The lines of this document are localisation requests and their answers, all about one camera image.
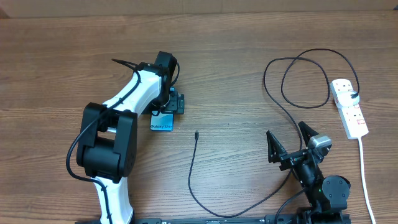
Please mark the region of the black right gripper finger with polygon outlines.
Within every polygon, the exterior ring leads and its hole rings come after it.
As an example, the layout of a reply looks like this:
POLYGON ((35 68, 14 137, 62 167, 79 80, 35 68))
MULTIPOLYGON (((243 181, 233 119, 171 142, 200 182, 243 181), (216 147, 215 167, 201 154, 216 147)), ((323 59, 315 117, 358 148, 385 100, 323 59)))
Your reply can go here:
POLYGON ((287 155, 287 151, 270 131, 266 132, 266 137, 269 163, 280 162, 281 158, 287 155))
POLYGON ((303 137, 303 140, 304 140, 306 146, 308 146, 310 138, 312 138, 316 135, 319 135, 318 132, 316 132, 314 129, 312 129, 310 126, 308 126, 303 121, 299 122, 298 126, 300 128, 300 131, 302 133, 302 137, 303 137))

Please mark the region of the blue Samsung Galaxy smartphone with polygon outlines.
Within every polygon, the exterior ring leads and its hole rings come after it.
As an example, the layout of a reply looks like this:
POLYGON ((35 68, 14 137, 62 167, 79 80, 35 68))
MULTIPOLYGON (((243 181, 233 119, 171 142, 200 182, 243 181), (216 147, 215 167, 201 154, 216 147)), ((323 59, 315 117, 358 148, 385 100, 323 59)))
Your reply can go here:
POLYGON ((174 128, 174 115, 160 113, 151 116, 150 129, 152 131, 172 131, 174 128))

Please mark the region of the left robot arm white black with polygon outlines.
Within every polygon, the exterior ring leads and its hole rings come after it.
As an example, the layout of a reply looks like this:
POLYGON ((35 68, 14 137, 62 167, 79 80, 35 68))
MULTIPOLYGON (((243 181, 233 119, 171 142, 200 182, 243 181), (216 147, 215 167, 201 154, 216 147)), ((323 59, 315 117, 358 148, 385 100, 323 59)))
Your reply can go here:
POLYGON ((77 150, 76 163, 85 170, 81 180, 96 187, 97 223, 134 222, 127 178, 136 160, 139 117, 149 114, 153 131, 171 131, 174 116, 185 110, 184 95, 174 88, 180 65, 171 53, 159 52, 154 63, 118 63, 132 70, 131 80, 104 103, 86 105, 67 154, 77 150))

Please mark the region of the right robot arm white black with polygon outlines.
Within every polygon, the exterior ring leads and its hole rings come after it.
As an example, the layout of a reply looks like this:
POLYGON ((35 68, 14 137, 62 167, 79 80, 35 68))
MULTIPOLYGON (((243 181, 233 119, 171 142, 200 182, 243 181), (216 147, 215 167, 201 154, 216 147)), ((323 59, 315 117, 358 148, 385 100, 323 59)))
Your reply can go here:
POLYGON ((300 183, 302 190, 289 198, 274 215, 264 217, 266 223, 313 223, 313 224, 344 224, 350 223, 349 215, 343 210, 348 207, 351 184, 340 175, 324 177, 319 164, 329 153, 332 140, 320 134, 303 121, 298 124, 305 148, 288 153, 277 138, 266 132, 268 145, 268 161, 279 163, 281 171, 289 170, 300 183), (308 207, 300 207, 294 214, 283 215, 284 207, 299 195, 305 194, 308 207))

